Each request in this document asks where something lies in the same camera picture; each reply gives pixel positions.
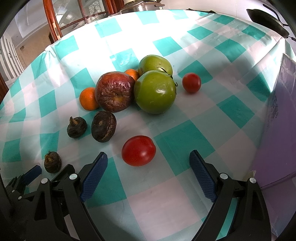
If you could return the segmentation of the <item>steel cooking pot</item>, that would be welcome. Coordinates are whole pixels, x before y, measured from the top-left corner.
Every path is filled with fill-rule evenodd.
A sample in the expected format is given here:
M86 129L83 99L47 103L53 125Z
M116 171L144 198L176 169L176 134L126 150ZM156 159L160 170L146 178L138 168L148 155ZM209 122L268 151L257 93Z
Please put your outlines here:
M161 0L157 1L124 1L124 7L118 12L119 14L132 13L136 11L155 11L157 9L163 9L165 4L161 3Z

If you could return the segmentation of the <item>teal checkered tablecloth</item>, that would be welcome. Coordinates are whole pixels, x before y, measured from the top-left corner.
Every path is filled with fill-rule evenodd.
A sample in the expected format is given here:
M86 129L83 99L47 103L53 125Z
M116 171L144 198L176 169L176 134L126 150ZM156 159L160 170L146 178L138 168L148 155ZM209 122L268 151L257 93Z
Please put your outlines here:
M1 104L5 183L57 152L108 167L86 202L108 240L189 240L211 206L200 151L243 177L283 54L279 34L230 16L159 10L106 18L48 46Z

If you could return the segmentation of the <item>orange mandarin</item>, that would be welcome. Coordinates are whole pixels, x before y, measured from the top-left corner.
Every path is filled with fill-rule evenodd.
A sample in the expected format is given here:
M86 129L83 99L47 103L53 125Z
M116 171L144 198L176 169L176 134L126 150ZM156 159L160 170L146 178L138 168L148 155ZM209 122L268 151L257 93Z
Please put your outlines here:
M139 73L134 69L125 70L125 73L131 76L135 81L140 77Z
M88 87L84 89L80 96L79 101L81 106L88 111L93 111L99 108L99 103L96 101L95 98L95 88Z

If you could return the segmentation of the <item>black frying pan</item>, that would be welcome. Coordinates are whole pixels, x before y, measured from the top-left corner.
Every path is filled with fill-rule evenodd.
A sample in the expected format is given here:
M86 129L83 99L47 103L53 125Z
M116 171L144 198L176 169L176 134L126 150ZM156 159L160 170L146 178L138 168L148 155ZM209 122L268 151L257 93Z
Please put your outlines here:
M285 39L291 38L293 41L295 41L295 37L290 36L289 32L285 29L285 27L290 27L288 24L284 24L281 22L279 15L276 13L274 9L269 7L266 4L262 4L265 8L272 11L276 18L269 13L260 10L260 9L247 9L247 13L251 20L257 24L260 24L262 26L265 26L274 32L277 32Z

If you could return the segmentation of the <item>wrinkled dark red apple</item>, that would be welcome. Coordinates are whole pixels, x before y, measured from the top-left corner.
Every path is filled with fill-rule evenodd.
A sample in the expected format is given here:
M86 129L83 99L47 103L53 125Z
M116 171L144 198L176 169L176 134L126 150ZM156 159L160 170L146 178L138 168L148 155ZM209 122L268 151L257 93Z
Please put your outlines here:
M135 80L124 72L112 71L100 76L95 87L95 98L99 106L110 112L128 108L133 101Z

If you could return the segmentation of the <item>small dark dried fruit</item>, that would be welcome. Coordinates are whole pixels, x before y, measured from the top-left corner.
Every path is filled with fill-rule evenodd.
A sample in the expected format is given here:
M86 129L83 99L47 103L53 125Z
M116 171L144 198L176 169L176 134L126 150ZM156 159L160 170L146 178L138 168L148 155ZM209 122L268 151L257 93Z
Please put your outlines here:
M49 151L45 155L44 167L48 173L55 174L58 173L61 169L62 161L57 152Z

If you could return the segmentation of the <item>dark dried fruit with stem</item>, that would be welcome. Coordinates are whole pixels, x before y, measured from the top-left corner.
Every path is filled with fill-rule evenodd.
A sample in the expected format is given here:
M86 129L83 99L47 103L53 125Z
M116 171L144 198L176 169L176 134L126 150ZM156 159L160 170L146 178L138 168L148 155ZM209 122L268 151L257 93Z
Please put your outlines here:
M67 134L70 138L79 138L87 130L86 120L82 117L70 117L69 125L67 126Z

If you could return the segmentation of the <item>dark brown dried fruit large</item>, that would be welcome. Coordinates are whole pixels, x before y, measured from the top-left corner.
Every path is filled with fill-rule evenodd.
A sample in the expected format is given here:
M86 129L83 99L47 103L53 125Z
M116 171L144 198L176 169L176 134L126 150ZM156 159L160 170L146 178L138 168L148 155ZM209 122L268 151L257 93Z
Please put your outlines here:
M100 142L108 142L115 133L117 121L110 111L98 111L91 124L91 134L93 138Z

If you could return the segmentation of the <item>purple-edged cardboard box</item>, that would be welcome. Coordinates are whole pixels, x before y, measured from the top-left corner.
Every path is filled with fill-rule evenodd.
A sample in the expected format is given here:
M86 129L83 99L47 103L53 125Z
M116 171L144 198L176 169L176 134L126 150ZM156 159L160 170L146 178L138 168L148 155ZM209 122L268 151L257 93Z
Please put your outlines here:
M251 165L279 236L295 213L295 61L283 55L267 102L264 132Z

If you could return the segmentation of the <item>small red tomato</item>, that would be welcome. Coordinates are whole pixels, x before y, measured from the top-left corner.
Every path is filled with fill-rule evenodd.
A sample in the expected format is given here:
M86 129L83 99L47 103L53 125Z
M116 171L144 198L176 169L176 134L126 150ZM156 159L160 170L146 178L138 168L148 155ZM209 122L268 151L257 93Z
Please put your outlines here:
M201 78L195 73L187 73L182 78L182 85L189 93L196 93L201 88Z

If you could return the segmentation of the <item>large green tomato front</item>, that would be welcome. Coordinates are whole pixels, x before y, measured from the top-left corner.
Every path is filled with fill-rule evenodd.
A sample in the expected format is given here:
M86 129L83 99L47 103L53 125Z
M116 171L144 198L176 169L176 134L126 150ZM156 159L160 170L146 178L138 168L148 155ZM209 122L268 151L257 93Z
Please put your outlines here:
M134 84L136 104L150 114L161 114L175 102L177 90L172 76L168 73L150 70Z

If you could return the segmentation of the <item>large red tomato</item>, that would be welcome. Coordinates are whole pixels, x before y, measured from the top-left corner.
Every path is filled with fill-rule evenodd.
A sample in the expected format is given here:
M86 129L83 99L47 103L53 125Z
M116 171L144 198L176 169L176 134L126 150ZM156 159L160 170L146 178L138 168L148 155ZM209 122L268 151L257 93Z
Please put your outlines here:
M121 150L123 161L139 167L148 164L156 154L156 146L147 136L134 136L128 139Z

